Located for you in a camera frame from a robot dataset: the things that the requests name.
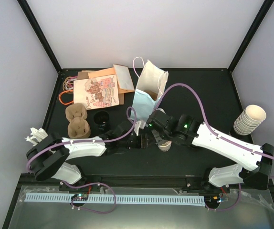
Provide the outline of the single white paper cup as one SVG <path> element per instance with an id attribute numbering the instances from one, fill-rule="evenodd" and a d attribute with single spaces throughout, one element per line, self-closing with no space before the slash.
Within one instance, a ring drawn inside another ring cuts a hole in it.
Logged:
<path id="1" fill-rule="evenodd" d="M 158 143 L 158 148 L 162 151 L 162 152 L 167 152 L 170 150 L 171 148 L 171 141 L 161 141 Z"/>

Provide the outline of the brown pulp cup carrier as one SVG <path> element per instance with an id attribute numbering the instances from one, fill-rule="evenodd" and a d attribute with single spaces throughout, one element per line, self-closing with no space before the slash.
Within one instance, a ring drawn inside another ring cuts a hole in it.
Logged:
<path id="1" fill-rule="evenodd" d="M 81 103 L 69 105 L 65 110 L 69 122 L 68 136 L 72 139 L 88 138 L 91 135 L 90 125 L 87 122 L 87 110 Z"/>

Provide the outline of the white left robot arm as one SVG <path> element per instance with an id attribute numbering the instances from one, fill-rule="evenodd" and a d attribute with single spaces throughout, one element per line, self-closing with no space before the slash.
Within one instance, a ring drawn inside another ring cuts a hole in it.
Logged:
<path id="1" fill-rule="evenodd" d="M 123 121 L 116 128 L 99 136 L 83 139 L 60 137 L 59 134 L 47 134 L 42 128 L 31 128 L 31 136 L 26 140 L 32 143 L 27 152 L 27 170 L 36 180 L 50 178 L 70 184 L 75 190 L 86 187 L 87 179 L 82 176 L 78 166 L 68 160 L 87 156 L 109 156 L 123 153 L 127 149 L 146 149 L 154 145 L 151 132 L 137 131 L 139 123 Z"/>

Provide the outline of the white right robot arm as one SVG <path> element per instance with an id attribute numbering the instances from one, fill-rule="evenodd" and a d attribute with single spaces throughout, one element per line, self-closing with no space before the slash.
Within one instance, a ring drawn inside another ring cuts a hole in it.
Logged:
<path id="1" fill-rule="evenodd" d="M 163 140 L 202 147 L 235 162 L 231 166 L 210 169 L 208 176 L 201 180 L 204 191 L 213 192 L 229 184 L 245 184 L 258 190 L 268 188 L 274 154 L 272 145 L 253 145 L 218 130 L 211 131 L 205 123 L 186 114 L 175 119 L 156 110 L 149 116 L 147 125 Z"/>

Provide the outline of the light blue paper bag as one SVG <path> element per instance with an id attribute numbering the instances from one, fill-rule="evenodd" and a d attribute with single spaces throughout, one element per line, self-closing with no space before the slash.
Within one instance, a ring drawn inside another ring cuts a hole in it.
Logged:
<path id="1" fill-rule="evenodd" d="M 143 63 L 133 98 L 130 119 L 146 122 L 160 101 L 168 81 L 169 73 L 155 66 L 150 60 Z"/>

